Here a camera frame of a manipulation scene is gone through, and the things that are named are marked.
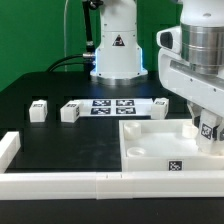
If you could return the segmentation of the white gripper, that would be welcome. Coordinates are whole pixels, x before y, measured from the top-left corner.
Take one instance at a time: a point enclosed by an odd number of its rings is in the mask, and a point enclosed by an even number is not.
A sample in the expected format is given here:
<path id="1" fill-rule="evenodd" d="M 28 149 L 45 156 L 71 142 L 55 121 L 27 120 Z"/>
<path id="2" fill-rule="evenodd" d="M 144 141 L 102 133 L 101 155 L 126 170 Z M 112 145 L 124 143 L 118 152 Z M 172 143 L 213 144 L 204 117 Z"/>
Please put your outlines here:
<path id="1" fill-rule="evenodd" d="M 218 75 L 201 75 L 190 70 L 180 55 L 161 48 L 158 72 L 164 88 L 188 100 L 194 126 L 199 127 L 202 108 L 224 117 L 224 67 Z M 217 128 L 217 140 L 224 140 L 224 123 Z"/>

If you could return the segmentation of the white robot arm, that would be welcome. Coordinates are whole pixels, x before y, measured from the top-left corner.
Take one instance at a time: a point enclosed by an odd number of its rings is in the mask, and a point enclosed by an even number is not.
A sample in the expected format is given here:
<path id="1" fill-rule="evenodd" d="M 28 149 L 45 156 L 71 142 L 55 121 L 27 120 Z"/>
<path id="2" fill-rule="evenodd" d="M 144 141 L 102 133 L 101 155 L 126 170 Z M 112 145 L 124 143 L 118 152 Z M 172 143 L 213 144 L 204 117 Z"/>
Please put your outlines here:
<path id="1" fill-rule="evenodd" d="M 116 85 L 147 75 L 137 43 L 135 0 L 82 0 L 99 10 L 101 42 L 93 49 L 92 80 Z M 180 24 L 156 35 L 162 85 L 192 103 L 199 136 L 224 140 L 224 0 L 176 0 Z"/>

